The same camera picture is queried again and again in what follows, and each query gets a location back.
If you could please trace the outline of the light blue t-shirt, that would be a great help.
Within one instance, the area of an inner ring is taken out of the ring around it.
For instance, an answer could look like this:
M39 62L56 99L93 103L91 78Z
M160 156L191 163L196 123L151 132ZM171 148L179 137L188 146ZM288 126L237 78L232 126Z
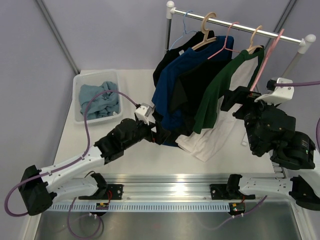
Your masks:
M80 113L84 115L90 100L104 91L117 91L118 85L105 81L100 86L84 84L80 87L78 101ZM87 120L95 120L118 115L120 113L119 95L116 92L106 92L96 97L87 111Z

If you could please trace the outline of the pink plastic hanger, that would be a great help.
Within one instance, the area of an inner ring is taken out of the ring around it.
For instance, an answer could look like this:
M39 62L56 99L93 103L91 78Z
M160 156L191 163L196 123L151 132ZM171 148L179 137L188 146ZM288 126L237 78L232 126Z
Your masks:
M276 48L278 42L280 41L280 38L281 38L281 36L283 35L283 32L284 32L284 31L285 31L285 29L282 28L282 29L280 30L279 34L278 34L278 37L272 42L271 46L268 48L268 50L267 50L267 52L266 52L266 55L265 55L265 58L264 58L261 66L260 66L259 71L258 71L258 74L256 75L256 78L255 78L255 80L254 80L254 82L253 82L253 84L252 84L252 86L251 86L251 88L250 88L250 91L251 91L251 92L255 89L257 83L259 82L259 80L260 80L260 78L261 78L261 76L262 76L262 73L263 73L263 71L264 71L264 69L265 69L265 67L266 67L266 65L267 65L267 62L268 62L271 54L273 53L274 49Z

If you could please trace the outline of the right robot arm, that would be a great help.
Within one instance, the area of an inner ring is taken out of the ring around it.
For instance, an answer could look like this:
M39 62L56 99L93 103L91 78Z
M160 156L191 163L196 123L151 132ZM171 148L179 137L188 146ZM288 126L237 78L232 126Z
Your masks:
M231 174L226 184L227 195L230 199L283 196L293 199L304 209L319 211L320 194L316 190L320 187L320 180L310 175L316 173L314 142L307 134L296 131L295 117L260 97L260 93L239 86L225 91L220 109L227 112L239 104L240 108L232 115L244 122L251 153L262 157L271 152L273 163L298 171L298 175L289 179L258 179Z

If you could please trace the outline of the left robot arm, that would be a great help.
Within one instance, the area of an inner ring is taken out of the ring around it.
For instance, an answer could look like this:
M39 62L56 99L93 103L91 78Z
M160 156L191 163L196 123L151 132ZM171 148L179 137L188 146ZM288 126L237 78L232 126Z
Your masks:
M101 174L94 173L88 180L76 180L74 177L117 160L126 149L142 140L161 145L170 134L159 122L147 124L142 120L125 118L83 154L41 169L29 166L24 170L18 187L27 215L43 213L62 200L77 197L103 199L107 195L108 184Z

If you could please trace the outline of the green and white raglan shirt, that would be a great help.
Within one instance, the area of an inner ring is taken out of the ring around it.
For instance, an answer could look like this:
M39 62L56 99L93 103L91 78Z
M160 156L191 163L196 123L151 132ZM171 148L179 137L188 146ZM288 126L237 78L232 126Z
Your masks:
M242 50L220 70L206 87L194 117L193 132L180 135L175 142L184 151L199 160L211 159L225 144L236 119L232 113L221 111L224 94L237 87L250 88L256 79L265 56L265 49L259 46L249 51Z

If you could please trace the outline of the black t-shirt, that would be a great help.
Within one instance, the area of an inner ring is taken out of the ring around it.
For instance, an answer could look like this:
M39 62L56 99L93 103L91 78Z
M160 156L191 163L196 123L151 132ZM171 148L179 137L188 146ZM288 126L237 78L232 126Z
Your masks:
M205 60L205 56L209 56L210 50L217 50L222 40L219 37L216 37L215 43L208 43L205 46L200 47L196 51L193 51L191 47L200 43L204 38L204 34L198 31L192 38L190 38L185 44L180 47L169 50L157 65L153 72L153 82L154 86L157 87L157 84L161 78L162 71L172 62L180 63L181 60L196 60L197 63Z
M190 136L195 124L195 115L204 92L216 75L230 62L227 60L207 59L197 67L180 74L173 88L168 105L171 116L180 113L179 126L175 126L164 144L176 147L175 140L180 136Z

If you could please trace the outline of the beige wooden hanger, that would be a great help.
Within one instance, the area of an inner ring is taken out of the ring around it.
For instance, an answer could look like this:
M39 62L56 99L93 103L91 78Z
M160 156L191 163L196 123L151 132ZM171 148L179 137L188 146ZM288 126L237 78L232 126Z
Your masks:
M254 38L255 38L255 35L257 34L257 32L259 30L261 30L263 28L262 25L259 25L255 31L252 33L251 35L251 38L250 38L250 45L249 47L246 49L246 51L249 53L249 54L253 54L255 52L256 49L261 49L262 46L261 45L254 45Z
M204 19L202 20L202 23L201 23L201 32L203 33L203 40L199 43L197 43L196 45L194 45L192 47L192 50L197 50L207 44L210 44L212 42L215 42L217 40L216 37L211 37L209 38L209 33L210 33L210 30L206 27L206 24L207 24L207 21L210 19L210 18L216 18L217 15L215 12L209 12L208 14L205 15Z

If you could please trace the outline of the black t-shirt back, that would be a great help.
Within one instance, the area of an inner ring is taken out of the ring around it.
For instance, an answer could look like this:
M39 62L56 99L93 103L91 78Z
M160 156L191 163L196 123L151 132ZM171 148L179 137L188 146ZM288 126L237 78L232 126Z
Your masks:
M215 43L208 43L205 46L200 47L196 51L193 51L191 47L200 43L204 38L204 34L198 31L192 38L190 38L185 44L180 47L169 50L157 65L153 72L153 82L154 86L157 87L157 84L161 78L162 71L172 62L180 63L181 60L196 60L197 63L205 60L205 56L209 56L210 50L217 50L222 40L219 37L216 37Z

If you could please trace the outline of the beige wooden hanger left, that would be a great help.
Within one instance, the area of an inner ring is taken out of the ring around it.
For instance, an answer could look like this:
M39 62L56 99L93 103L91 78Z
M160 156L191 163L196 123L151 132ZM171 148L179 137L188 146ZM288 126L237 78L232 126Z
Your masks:
M217 15L215 12L209 12L208 14L205 15L204 19L202 20L202 23L201 23L201 32L203 33L203 40L199 43L197 43L196 45L194 45L192 47L192 50L197 50L207 44L210 44L212 42L215 42L217 40L216 37L211 37L209 38L209 33L210 33L210 30L206 27L206 24L207 24L207 21L210 19L210 18L216 18Z

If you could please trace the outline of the white plastic basket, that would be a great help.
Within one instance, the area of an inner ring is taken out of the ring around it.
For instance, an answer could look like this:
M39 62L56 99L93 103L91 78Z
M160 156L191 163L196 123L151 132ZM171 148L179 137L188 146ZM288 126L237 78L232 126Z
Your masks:
M76 124L101 124L123 115L123 96L114 69L78 74L73 79L72 102Z

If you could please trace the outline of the left small circuit board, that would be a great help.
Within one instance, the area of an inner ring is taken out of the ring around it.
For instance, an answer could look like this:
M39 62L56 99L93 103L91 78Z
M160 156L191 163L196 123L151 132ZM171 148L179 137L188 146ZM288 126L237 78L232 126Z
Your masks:
M96 210L98 211L107 211L109 209L109 203L108 202L100 202L96 204Z

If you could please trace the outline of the small circuit board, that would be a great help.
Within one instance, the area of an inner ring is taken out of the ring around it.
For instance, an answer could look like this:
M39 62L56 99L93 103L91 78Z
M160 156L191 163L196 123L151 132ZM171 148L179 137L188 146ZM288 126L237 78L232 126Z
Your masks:
M229 203L229 214L230 215L241 215L246 211L246 204L244 202Z
M108 202L100 202L96 204L96 210L98 211L107 211L109 209L109 203Z

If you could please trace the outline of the right small circuit board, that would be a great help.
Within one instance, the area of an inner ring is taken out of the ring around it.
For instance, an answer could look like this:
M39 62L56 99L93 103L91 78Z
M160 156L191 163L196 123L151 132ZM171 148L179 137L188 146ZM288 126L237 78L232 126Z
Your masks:
M230 215L241 215L246 211L246 204L244 202L229 203L229 214Z

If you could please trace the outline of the aluminium rail frame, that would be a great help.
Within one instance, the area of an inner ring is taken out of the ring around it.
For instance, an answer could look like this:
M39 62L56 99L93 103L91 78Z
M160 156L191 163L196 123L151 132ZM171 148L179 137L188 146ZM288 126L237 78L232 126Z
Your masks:
M77 181L86 181L82 173L76 175ZM294 178L279 178L275 174L260 174L258 177L241 174L101 174L108 184L122 184L123 195L130 195L130 187L137 186L134 192L143 199L186 200L202 199L210 194L211 184L226 184L226 190L232 195L240 195L250 200L261 196L273 196L294 200L296 184Z

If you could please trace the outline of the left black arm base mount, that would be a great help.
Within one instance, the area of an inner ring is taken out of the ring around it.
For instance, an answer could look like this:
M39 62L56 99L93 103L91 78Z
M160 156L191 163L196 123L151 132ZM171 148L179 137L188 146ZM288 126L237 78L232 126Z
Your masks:
M94 200L110 200L111 201L119 201L123 199L123 191L124 191L124 185L123 184L108 184L107 191L104 195L93 198Z

